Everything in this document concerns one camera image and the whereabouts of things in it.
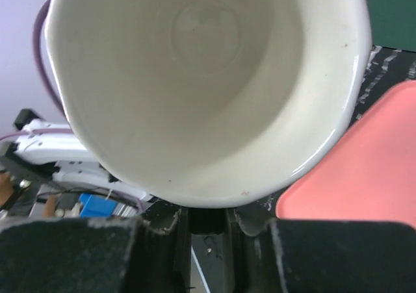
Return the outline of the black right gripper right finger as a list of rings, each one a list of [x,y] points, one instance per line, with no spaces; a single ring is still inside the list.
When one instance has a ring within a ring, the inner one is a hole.
[[[228,292],[414,292],[415,230],[226,212]]]

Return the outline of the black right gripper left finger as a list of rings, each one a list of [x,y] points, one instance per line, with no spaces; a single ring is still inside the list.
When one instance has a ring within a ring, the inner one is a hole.
[[[180,213],[1,221],[2,292],[188,292]]]

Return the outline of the grey faceted mug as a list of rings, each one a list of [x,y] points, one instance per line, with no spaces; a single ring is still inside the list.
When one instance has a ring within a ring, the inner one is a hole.
[[[336,144],[370,27],[366,0],[51,0],[45,44],[106,170],[213,209],[288,186]]]

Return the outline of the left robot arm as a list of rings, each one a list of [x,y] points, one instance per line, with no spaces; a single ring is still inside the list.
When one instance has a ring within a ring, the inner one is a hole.
[[[152,195],[113,176],[85,148],[68,124],[51,123],[34,110],[23,108],[13,126],[18,134],[6,146],[1,160],[7,169],[28,180],[49,185],[58,192],[97,192],[134,207],[150,202]]]

